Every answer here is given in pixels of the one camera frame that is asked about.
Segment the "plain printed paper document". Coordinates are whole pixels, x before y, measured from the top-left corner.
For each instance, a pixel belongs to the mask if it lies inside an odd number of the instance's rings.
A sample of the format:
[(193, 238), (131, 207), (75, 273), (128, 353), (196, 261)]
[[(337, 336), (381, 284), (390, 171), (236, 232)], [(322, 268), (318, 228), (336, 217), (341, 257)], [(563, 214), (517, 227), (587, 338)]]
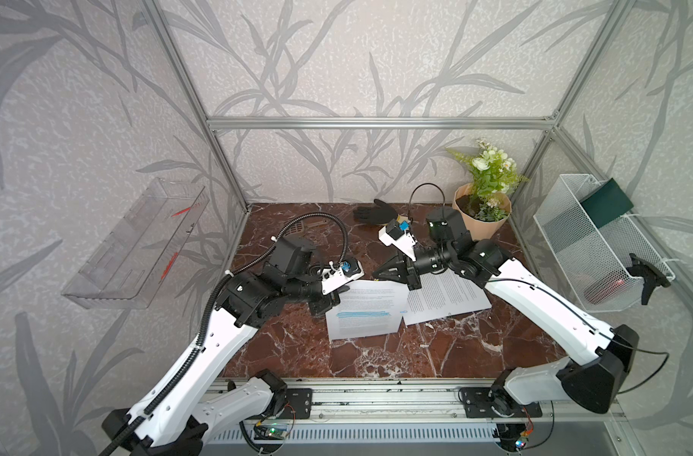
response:
[(407, 326), (492, 307), (487, 294), (472, 281), (452, 272), (423, 275), (422, 288), (410, 291), (403, 321)]

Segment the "document with blue highlight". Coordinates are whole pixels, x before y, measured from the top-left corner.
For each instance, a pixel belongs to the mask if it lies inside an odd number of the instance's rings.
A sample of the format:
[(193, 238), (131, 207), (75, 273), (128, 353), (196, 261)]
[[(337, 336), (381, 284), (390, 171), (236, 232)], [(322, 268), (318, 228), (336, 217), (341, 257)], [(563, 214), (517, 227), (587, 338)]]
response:
[(331, 341), (396, 333), (407, 312), (409, 290), (390, 281), (358, 280), (340, 294), (341, 303), (327, 312)]

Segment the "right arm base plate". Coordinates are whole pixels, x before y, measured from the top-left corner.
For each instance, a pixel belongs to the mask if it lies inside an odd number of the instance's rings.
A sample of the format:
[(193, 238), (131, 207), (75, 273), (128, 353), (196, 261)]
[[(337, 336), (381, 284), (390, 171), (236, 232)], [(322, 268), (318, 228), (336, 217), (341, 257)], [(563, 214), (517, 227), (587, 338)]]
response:
[(491, 388), (464, 387), (458, 390), (467, 418), (540, 418), (543, 411), (538, 403), (519, 405), (504, 391)]

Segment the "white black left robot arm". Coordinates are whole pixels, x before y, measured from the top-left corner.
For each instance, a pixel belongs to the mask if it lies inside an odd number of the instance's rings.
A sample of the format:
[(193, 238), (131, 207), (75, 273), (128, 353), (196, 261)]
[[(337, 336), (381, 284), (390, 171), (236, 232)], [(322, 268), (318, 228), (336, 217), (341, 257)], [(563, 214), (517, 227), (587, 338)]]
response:
[(316, 248), (301, 237), (278, 236), (257, 261), (226, 273), (206, 304), (200, 329), (162, 379), (129, 410), (113, 410), (102, 425), (111, 442), (133, 455), (197, 455), (223, 429), (281, 410), (287, 386), (268, 370), (206, 404), (202, 398), (230, 359), (288, 303), (306, 303), (317, 314), (340, 302), (340, 292), (363, 276), (361, 262), (342, 249), (340, 258), (309, 271)]

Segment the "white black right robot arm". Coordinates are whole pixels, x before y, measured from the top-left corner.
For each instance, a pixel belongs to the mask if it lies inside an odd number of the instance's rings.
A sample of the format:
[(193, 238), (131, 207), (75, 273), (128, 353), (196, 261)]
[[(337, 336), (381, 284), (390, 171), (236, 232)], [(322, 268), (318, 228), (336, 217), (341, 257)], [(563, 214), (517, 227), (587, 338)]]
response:
[(375, 279), (416, 291), (423, 277), (449, 270), (513, 306), (566, 353), (552, 363), (505, 370), (490, 387), (489, 407), (511, 417), (522, 406), (571, 400), (589, 412), (608, 412), (633, 366), (637, 332), (580, 310), (494, 241), (473, 239), (457, 210), (433, 210), (427, 226), (431, 247), (419, 245), (406, 222), (392, 220), (380, 229), (380, 242), (398, 252), (374, 271)]

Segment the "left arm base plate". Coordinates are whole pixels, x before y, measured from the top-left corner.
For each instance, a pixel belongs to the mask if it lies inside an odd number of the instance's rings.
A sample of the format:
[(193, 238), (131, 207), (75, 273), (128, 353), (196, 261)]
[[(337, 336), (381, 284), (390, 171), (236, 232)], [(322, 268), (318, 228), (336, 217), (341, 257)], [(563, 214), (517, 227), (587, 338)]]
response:
[(311, 416), (313, 389), (284, 389), (274, 393), (268, 418), (305, 420)]

